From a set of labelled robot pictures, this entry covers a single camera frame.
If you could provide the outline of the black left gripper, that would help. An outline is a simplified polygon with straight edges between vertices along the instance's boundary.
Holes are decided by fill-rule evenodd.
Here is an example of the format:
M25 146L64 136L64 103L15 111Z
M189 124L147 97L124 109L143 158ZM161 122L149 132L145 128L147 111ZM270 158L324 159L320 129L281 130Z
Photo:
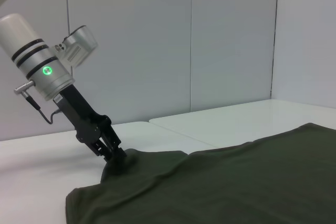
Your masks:
M106 115L97 113L74 85L69 85L59 94L61 99L55 103L75 127L76 138L79 142L91 143L93 152L97 156L102 156L105 161L113 157L125 158L127 156L125 151L119 147L121 144L119 137L109 126L110 119Z

